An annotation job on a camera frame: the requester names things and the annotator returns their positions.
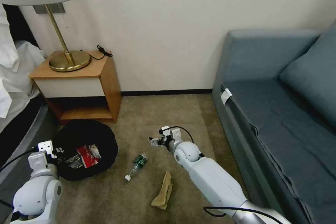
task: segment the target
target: white drawer panel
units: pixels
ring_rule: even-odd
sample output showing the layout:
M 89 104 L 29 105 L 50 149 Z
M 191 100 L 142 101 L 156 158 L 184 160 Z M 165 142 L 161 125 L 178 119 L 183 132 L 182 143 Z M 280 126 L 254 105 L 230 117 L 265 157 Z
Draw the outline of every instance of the white drawer panel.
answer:
M 98 78 L 35 79 L 45 97 L 104 96 Z

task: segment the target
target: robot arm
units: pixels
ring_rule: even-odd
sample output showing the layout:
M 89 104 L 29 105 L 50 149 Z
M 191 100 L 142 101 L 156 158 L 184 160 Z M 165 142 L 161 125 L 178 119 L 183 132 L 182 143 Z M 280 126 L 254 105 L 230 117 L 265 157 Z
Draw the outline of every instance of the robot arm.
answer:
M 290 224 L 282 215 L 271 209 L 263 209 L 249 202 L 239 183 L 227 173 L 213 159 L 205 157 L 197 145 L 181 140 L 180 129 L 170 132 L 169 127 L 163 127 L 160 131 L 163 137 L 150 138 L 150 144 L 154 146 L 166 146 L 190 176 L 192 182 L 214 207 L 245 208 L 260 211 L 272 216 L 270 219 L 262 214 L 241 210 L 220 210 L 230 215 L 238 224 Z
M 55 224 L 57 203 L 62 184 L 58 180 L 56 166 L 47 162 L 46 154 L 52 154 L 51 141 L 38 144 L 39 152 L 29 155 L 33 169 L 30 179 L 15 193 L 11 224 Z

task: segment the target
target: black baseboard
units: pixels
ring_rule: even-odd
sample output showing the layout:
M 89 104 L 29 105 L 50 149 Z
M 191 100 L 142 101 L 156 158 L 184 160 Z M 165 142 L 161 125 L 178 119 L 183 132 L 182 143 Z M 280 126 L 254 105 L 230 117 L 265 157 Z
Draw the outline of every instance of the black baseboard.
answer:
M 149 95 L 190 95 L 209 94 L 212 89 L 181 89 L 181 90 L 155 90 L 155 91 L 126 91 L 121 92 L 121 96 L 149 96 Z

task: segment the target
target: wall plate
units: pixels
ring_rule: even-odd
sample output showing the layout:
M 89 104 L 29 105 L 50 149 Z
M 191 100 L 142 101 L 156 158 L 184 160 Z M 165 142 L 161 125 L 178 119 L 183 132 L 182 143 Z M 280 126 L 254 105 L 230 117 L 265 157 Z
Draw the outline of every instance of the wall plate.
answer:
M 37 14 L 47 14 L 46 7 L 44 5 L 33 5 Z M 65 9 L 62 3 L 49 4 L 52 13 L 65 13 Z

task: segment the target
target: black cable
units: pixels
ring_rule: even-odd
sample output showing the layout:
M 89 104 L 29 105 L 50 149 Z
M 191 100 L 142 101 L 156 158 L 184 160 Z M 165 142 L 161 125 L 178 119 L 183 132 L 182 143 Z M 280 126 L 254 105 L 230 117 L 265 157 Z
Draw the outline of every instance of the black cable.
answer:
M 22 154 L 20 154 L 19 156 L 13 158 L 11 161 L 9 161 L 8 163 L 4 164 L 1 168 L 0 168 L 0 172 L 2 172 L 7 166 L 9 166 L 11 163 L 13 163 L 15 160 L 19 159 L 20 157 L 28 154 L 28 153 L 31 153 L 31 152 L 34 152 L 36 151 L 35 147 L 33 147 L 33 149 L 31 150 L 27 150 L 26 152 L 23 152 Z
M 167 128 L 167 129 L 164 129 L 164 130 L 160 129 L 159 133 L 160 133 L 160 131 L 162 132 L 162 131 L 165 131 L 165 130 L 170 130 L 171 128 L 181 128 L 181 129 L 183 129 L 185 132 L 188 133 L 188 135 L 190 136 L 190 139 L 191 139 L 192 143 L 194 144 L 193 137 L 190 135 L 189 131 L 187 131 L 185 128 L 183 128 L 181 126 L 172 126 L 172 127 Z
M 97 45 L 97 48 L 98 48 L 98 51 L 100 51 L 103 54 L 103 56 L 101 58 L 96 58 L 96 57 L 93 57 L 91 54 L 89 54 L 95 60 L 101 60 L 105 56 L 107 56 L 107 57 L 113 57 L 113 55 L 111 53 L 108 53 L 107 51 L 105 51 L 105 49 L 103 47 L 101 47 L 100 45 Z
M 102 58 L 105 57 L 105 55 L 103 55 L 101 58 L 96 58 L 96 57 L 93 57 L 91 54 L 89 54 L 92 58 L 94 58 L 95 60 L 101 60 Z
M 261 212 L 261 211 L 258 211 L 258 210 L 254 210 L 254 209 L 248 209 L 248 208 L 236 208 L 236 207 L 223 207 L 223 206 L 206 206 L 206 207 L 203 207 L 204 211 L 207 213 L 207 214 L 210 214 L 211 216 L 213 217 L 224 217 L 226 214 L 221 214 L 221 215 L 216 215 L 214 213 L 211 213 L 208 209 L 214 209 L 214 210 L 237 210 L 237 211 L 245 211 L 245 212 L 252 212 L 252 213 L 255 213 L 255 214 L 260 214 L 260 215 L 264 215 L 272 220 L 274 220 L 275 222 L 279 223 L 279 224 L 283 224 L 281 221 L 279 221 L 278 219 L 276 219 L 275 217 L 273 217 L 272 215 L 269 215 L 267 213 L 264 213 L 264 212 Z
M 19 159 L 20 157 L 28 154 L 28 153 L 31 153 L 31 152 L 34 152 L 36 151 L 36 147 L 33 147 L 31 150 L 28 150 L 26 152 L 23 152 L 22 154 L 20 154 L 19 156 L 13 158 L 11 161 L 9 161 L 8 163 L 4 164 L 1 168 L 0 168 L 0 172 L 2 172 L 7 166 L 9 166 L 11 163 L 13 163 L 15 160 Z M 0 199 L 0 204 L 2 205 L 5 205 L 6 207 L 9 207 L 9 208 L 12 208 L 14 209 L 14 206 L 7 203 L 6 201 L 3 201 L 2 199 Z
M 5 205 L 6 207 L 14 209 L 14 206 L 0 199 L 0 204 Z

